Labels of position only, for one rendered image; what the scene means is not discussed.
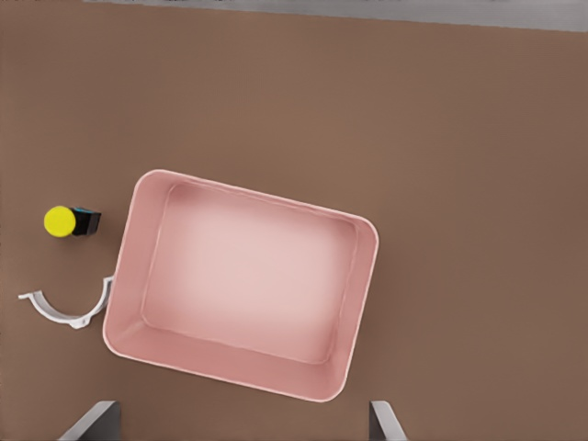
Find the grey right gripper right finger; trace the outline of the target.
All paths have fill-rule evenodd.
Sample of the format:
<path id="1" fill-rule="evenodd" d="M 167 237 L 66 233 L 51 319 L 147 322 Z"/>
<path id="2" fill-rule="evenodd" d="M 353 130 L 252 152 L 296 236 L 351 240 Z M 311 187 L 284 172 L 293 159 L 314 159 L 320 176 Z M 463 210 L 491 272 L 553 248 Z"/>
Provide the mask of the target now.
<path id="1" fill-rule="evenodd" d="M 408 441 L 399 419 L 387 401 L 369 403 L 369 441 Z"/>

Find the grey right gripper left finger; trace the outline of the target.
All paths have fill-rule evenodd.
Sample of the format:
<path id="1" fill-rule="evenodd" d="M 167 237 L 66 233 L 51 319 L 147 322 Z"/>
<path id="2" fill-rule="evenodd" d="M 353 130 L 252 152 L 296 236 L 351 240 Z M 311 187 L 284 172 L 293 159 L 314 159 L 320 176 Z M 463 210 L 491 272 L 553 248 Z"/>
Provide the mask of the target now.
<path id="1" fill-rule="evenodd" d="M 121 441 L 118 401 L 99 401 L 56 441 Z"/>

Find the pink storage box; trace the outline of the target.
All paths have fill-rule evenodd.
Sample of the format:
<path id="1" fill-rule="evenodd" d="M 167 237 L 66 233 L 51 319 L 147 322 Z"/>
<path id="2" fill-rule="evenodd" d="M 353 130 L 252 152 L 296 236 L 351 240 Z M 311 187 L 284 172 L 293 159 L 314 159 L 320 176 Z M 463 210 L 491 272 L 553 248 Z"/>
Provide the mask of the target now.
<path id="1" fill-rule="evenodd" d="M 327 402 L 378 249 L 363 217 L 152 170 L 133 189 L 103 338 L 127 359 Z"/>

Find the yellow push button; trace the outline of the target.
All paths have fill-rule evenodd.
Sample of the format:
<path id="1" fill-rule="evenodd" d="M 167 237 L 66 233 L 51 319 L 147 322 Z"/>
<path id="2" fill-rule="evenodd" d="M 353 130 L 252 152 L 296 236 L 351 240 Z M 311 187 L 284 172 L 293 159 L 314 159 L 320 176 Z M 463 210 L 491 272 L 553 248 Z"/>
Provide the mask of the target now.
<path id="1" fill-rule="evenodd" d="M 45 231 L 56 238 L 90 236 L 97 232 L 101 213 L 80 207 L 55 206 L 43 219 Z"/>

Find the white curved clamp bracket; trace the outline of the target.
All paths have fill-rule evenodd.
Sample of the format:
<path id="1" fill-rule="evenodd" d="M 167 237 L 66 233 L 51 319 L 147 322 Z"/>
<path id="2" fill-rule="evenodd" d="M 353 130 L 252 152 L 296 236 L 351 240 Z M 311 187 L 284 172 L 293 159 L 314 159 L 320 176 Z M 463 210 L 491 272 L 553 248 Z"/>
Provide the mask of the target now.
<path id="1" fill-rule="evenodd" d="M 89 312 L 82 315 L 72 315 L 58 311 L 48 302 L 41 290 L 19 294 L 17 298 L 19 300 L 28 300 L 34 310 L 50 322 L 80 330 L 87 327 L 92 319 L 107 307 L 113 280 L 113 276 L 103 278 L 101 294 L 96 305 Z"/>

